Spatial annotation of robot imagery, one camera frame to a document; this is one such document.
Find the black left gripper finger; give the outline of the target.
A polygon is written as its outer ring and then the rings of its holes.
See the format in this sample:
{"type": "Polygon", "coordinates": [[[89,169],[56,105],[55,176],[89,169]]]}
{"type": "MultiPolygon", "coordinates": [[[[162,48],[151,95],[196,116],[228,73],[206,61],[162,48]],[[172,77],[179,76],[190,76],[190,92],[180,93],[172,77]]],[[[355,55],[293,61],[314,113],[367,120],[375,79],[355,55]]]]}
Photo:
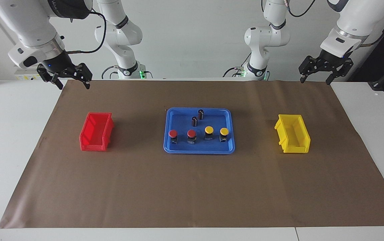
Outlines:
{"type": "Polygon", "coordinates": [[[319,72],[323,66],[323,60],[319,57],[313,58],[312,56],[306,56],[304,61],[298,67],[301,75],[300,82],[304,83],[309,75],[319,72]]]}
{"type": "Polygon", "coordinates": [[[353,66],[352,60],[346,60],[345,63],[340,65],[339,70],[337,67],[331,67],[331,74],[326,79],[326,84],[330,85],[336,78],[345,77],[353,66]]]}

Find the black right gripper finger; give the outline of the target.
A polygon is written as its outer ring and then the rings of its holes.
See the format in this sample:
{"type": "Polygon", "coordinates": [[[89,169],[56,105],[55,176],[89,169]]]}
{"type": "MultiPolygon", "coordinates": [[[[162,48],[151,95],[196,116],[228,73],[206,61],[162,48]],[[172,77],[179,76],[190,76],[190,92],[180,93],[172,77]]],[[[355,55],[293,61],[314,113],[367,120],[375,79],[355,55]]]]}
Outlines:
{"type": "Polygon", "coordinates": [[[85,63],[68,67],[68,76],[74,80],[80,81],[86,89],[90,89],[92,73],[85,63]]]}
{"type": "Polygon", "coordinates": [[[51,84],[54,84],[57,86],[59,90],[63,89],[63,84],[58,78],[58,73],[54,73],[53,75],[50,75],[48,70],[45,69],[44,66],[37,66],[37,73],[40,75],[41,79],[44,82],[50,82],[51,84]]]}

